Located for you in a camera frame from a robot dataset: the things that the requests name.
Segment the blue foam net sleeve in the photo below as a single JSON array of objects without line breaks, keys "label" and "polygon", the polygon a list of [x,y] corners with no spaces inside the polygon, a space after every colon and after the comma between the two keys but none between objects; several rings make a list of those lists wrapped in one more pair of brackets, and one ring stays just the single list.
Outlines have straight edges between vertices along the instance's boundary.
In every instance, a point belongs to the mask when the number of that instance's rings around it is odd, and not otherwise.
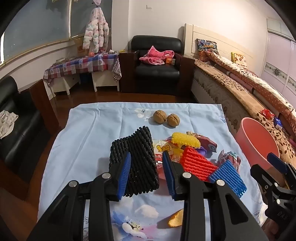
[{"label": "blue foam net sleeve", "polygon": [[208,180],[211,183],[215,183],[217,180],[223,180],[239,198],[247,191],[247,186],[229,160],[214,171],[208,177]]}]

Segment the red teal wrapper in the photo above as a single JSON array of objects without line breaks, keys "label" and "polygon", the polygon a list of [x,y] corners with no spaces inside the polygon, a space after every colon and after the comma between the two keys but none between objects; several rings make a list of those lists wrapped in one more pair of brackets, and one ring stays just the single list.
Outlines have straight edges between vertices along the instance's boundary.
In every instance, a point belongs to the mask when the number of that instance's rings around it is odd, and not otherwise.
[{"label": "red teal wrapper", "polygon": [[229,160],[232,163],[232,165],[236,169],[237,173],[239,173],[241,159],[235,152],[232,152],[232,151],[225,153],[224,150],[222,150],[220,152],[220,154],[218,155],[218,160],[216,162],[216,166],[220,167],[227,160]]}]

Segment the maroon snack wrapper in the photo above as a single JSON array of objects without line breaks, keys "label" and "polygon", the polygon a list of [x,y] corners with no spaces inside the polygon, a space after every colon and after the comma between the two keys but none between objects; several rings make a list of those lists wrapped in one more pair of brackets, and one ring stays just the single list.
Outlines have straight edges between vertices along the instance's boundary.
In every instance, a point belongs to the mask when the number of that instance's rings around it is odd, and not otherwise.
[{"label": "maroon snack wrapper", "polygon": [[187,131],[186,134],[197,138],[200,141],[201,146],[207,152],[214,152],[214,153],[217,152],[217,144],[214,141],[212,141],[211,139],[209,139],[208,137],[205,137],[205,136],[200,135],[198,133],[189,132],[189,131]]}]

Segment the red foam net sleeve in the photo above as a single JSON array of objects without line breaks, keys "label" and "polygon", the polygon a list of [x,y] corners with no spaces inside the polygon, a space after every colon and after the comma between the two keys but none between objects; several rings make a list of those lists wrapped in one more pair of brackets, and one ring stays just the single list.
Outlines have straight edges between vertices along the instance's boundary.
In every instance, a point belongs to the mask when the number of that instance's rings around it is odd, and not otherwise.
[{"label": "red foam net sleeve", "polygon": [[208,161],[192,147],[186,147],[184,149],[180,164],[185,172],[193,174],[201,181],[209,181],[208,177],[218,169],[217,166]]}]

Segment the purple wrapper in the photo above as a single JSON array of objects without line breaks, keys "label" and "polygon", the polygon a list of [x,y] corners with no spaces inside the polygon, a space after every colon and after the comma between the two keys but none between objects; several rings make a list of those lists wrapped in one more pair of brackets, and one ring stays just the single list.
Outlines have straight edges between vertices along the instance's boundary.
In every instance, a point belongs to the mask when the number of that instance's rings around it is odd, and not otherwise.
[{"label": "purple wrapper", "polygon": [[204,157],[207,154],[207,150],[205,148],[203,148],[202,146],[200,148],[195,148],[195,150]]}]

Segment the black foam net sleeve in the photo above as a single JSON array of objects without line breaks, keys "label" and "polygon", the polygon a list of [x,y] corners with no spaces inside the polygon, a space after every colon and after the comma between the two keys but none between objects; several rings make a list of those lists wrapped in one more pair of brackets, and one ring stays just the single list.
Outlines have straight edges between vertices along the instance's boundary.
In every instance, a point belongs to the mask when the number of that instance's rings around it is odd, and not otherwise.
[{"label": "black foam net sleeve", "polygon": [[157,163],[151,132],[147,126],[138,128],[132,135],[114,140],[110,148],[109,164],[120,163],[125,152],[131,154],[125,196],[132,197],[157,190],[159,188]]}]

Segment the clear red snack wrapper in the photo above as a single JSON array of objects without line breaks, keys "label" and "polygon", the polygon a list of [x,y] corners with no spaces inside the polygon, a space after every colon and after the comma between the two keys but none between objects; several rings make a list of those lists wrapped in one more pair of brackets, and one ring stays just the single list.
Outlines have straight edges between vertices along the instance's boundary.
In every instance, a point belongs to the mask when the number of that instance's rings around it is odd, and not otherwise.
[{"label": "clear red snack wrapper", "polygon": [[163,166],[163,153],[165,151],[168,152],[170,159],[174,162],[179,163],[183,150],[177,145],[171,142],[171,139],[166,140],[153,140],[153,149],[154,156],[156,160],[157,168],[161,168]]}]

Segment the yellow foam net sleeve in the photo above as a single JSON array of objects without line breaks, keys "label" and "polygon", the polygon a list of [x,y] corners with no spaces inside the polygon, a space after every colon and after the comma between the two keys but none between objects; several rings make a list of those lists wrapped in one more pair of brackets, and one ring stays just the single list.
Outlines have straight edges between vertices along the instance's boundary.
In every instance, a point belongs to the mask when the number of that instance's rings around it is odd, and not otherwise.
[{"label": "yellow foam net sleeve", "polygon": [[171,142],[179,146],[189,146],[198,149],[201,147],[201,143],[196,137],[185,133],[174,132],[171,135]]}]

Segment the pink plastic bucket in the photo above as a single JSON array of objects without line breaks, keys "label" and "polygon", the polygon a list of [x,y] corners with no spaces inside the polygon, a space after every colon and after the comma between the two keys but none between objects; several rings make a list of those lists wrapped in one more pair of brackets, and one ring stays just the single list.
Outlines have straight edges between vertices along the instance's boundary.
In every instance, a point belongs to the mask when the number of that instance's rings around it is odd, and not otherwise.
[{"label": "pink plastic bucket", "polygon": [[279,148],[273,136],[261,123],[252,118],[241,120],[235,140],[250,166],[258,164],[264,170],[268,170],[272,165],[267,161],[267,155],[273,153],[280,157]]}]

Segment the blue tissue pack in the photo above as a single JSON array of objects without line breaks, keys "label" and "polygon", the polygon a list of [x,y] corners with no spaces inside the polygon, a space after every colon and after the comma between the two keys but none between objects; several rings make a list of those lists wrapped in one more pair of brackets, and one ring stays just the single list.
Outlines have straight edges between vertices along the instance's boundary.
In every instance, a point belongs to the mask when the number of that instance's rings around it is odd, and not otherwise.
[{"label": "blue tissue pack", "polygon": [[275,127],[277,130],[282,130],[282,129],[283,129],[282,123],[281,123],[281,121],[280,121],[279,118],[274,117],[274,118],[273,118],[273,124],[274,124],[274,127]]}]

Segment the red snack bag on bed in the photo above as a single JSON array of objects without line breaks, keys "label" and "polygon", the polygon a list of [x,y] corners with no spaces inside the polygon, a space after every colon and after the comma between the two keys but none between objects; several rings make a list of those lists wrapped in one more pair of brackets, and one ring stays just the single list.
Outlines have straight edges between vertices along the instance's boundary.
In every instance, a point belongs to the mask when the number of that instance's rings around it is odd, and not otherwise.
[{"label": "red snack bag on bed", "polygon": [[260,113],[268,120],[274,119],[274,114],[269,109],[263,109]]}]

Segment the polka dot floral quilt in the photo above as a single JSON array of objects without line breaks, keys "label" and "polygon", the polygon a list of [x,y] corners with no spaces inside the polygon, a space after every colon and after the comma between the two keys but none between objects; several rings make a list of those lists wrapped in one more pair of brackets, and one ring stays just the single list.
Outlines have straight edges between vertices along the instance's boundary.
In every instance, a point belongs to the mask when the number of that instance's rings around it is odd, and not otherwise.
[{"label": "polka dot floral quilt", "polygon": [[206,51],[206,55],[215,63],[253,87],[288,123],[295,135],[295,108],[271,85],[259,78],[253,72],[240,67],[215,52]]}]

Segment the light blue floral cloth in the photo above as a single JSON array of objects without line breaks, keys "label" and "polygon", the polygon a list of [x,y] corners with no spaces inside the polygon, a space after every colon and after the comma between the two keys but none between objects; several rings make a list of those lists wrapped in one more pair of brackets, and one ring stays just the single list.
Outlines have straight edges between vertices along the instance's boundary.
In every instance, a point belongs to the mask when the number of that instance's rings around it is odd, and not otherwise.
[{"label": "light blue floral cloth", "polygon": [[[175,128],[156,123],[153,114],[180,118]],[[266,205],[250,165],[229,132],[220,104],[106,102],[81,104],[69,112],[65,128],[57,135],[49,153],[41,183],[38,215],[42,216],[60,191],[71,181],[93,180],[106,172],[114,140],[147,126],[153,140],[165,140],[174,132],[191,131],[208,137],[217,150],[235,152],[241,159],[239,174],[247,186],[241,201],[260,224],[266,221]],[[164,180],[153,192],[123,197],[110,204],[115,240],[179,240],[180,227],[169,228],[168,218],[183,207],[168,193]]]}]

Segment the white wardrobe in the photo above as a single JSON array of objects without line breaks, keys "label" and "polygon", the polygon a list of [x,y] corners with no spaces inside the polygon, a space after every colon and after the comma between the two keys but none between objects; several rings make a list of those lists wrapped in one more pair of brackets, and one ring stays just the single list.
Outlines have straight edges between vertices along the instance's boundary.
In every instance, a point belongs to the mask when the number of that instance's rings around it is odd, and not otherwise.
[{"label": "white wardrobe", "polygon": [[267,19],[267,52],[261,78],[295,105],[295,39],[284,22]]}]

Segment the bed with brown blanket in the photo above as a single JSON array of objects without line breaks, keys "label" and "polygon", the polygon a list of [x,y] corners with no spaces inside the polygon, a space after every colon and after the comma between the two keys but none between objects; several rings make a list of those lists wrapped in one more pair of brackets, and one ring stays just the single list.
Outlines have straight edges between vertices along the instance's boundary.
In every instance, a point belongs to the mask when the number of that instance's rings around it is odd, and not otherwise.
[{"label": "bed with brown blanket", "polygon": [[[239,79],[230,71],[211,59],[199,60],[196,39],[209,39],[218,44],[219,55],[229,60],[230,53],[237,50],[252,60],[252,54],[241,45],[210,30],[195,25],[184,25],[184,53],[194,58],[195,67],[190,91],[200,103],[221,104],[230,132],[236,134],[243,118],[253,118],[260,122],[273,136],[280,152],[280,158],[295,165],[295,135],[288,123],[253,87]],[[283,129],[277,130],[273,120],[268,120],[260,112],[269,109],[280,119]]]}]

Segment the black sofa at left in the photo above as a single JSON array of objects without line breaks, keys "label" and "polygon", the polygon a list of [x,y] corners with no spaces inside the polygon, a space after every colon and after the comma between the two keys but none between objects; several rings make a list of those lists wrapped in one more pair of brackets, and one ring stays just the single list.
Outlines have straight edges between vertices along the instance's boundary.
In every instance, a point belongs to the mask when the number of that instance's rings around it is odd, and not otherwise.
[{"label": "black sofa at left", "polygon": [[1,187],[24,200],[36,165],[59,122],[43,80],[19,91],[12,76],[1,78],[1,110],[18,118],[1,138]]}]

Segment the yellow floral pillow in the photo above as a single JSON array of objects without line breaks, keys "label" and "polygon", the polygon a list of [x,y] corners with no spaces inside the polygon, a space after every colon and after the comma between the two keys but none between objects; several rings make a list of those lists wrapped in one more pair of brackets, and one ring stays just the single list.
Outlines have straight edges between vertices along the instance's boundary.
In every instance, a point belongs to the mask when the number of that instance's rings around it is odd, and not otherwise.
[{"label": "yellow floral pillow", "polygon": [[231,52],[231,61],[244,69],[248,69],[246,57],[244,55]]}]

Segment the right walnut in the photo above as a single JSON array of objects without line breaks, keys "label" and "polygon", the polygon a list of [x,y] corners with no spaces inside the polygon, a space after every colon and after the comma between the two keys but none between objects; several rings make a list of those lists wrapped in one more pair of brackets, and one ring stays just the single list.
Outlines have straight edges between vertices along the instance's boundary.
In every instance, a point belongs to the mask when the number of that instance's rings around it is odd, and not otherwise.
[{"label": "right walnut", "polygon": [[173,128],[175,128],[176,126],[178,126],[180,124],[180,118],[174,113],[168,115],[166,121],[167,121],[168,125]]}]

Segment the walnut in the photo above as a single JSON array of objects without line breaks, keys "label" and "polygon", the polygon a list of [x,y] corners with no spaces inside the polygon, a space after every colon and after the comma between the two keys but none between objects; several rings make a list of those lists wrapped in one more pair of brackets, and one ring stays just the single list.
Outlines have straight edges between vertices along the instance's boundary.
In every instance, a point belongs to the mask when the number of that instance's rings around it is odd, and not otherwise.
[{"label": "walnut", "polygon": [[178,126],[180,124],[180,118],[174,113],[168,115],[166,121],[167,121],[168,125],[173,128],[175,128],[176,126]]},{"label": "walnut", "polygon": [[153,114],[153,119],[156,123],[163,124],[166,122],[167,114],[163,110],[156,110]]}]

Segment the white cloth on sofa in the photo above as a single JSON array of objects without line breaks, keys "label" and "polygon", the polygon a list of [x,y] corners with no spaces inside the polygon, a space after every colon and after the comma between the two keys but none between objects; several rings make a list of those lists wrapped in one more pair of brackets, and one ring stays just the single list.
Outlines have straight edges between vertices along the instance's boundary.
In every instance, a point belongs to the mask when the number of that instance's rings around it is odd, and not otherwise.
[{"label": "white cloth on sofa", "polygon": [[18,115],[15,113],[10,113],[6,110],[2,110],[0,113],[0,138],[8,136],[14,129]]}]

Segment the left walnut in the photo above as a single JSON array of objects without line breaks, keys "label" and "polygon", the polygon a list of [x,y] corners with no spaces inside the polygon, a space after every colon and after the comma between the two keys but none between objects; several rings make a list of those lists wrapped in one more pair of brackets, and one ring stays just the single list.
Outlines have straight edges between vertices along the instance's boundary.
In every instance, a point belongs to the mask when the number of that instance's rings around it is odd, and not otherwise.
[{"label": "left walnut", "polygon": [[163,110],[156,110],[153,114],[153,119],[156,123],[163,124],[166,122],[167,114]]}]

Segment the colourful patterned pillow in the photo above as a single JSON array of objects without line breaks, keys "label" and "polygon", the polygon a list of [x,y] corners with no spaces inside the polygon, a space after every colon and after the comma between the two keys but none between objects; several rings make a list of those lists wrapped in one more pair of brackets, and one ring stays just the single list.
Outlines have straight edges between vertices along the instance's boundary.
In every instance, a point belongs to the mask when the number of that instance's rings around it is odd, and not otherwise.
[{"label": "colourful patterned pillow", "polygon": [[209,61],[208,53],[215,53],[219,55],[218,49],[217,49],[217,43],[214,41],[204,40],[204,39],[196,39],[197,41],[197,47],[198,47],[198,53],[199,53],[199,60],[203,62]]}]

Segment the white side table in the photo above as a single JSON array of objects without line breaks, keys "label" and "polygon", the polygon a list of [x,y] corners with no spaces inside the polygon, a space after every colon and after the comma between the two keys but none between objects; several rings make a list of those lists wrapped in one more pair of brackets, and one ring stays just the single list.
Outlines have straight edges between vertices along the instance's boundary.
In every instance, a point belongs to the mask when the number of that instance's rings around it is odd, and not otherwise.
[{"label": "white side table", "polygon": [[114,80],[113,72],[110,70],[58,77],[53,79],[49,88],[53,96],[58,92],[66,92],[70,95],[72,88],[78,84],[86,85],[95,92],[101,87],[111,87],[119,91],[119,83]]}]

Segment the plaid tablecloth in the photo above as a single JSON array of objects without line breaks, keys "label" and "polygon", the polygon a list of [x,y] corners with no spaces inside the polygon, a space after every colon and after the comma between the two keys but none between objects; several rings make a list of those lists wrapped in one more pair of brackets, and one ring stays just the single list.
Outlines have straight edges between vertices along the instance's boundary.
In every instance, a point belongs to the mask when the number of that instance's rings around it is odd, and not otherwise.
[{"label": "plaid tablecloth", "polygon": [[122,75],[119,63],[119,53],[97,54],[93,57],[77,58],[62,64],[51,66],[44,71],[43,79],[52,85],[53,79],[81,73],[93,73],[109,70],[118,82]]}]

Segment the pink puffer jacket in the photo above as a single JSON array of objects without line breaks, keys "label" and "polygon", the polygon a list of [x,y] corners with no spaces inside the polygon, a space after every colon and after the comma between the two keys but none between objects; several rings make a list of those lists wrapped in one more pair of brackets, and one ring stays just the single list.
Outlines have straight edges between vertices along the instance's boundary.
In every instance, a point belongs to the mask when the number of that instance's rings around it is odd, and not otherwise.
[{"label": "pink puffer jacket", "polygon": [[92,10],[89,23],[86,26],[83,45],[84,50],[93,44],[93,53],[105,53],[108,47],[109,26],[100,7]]}]

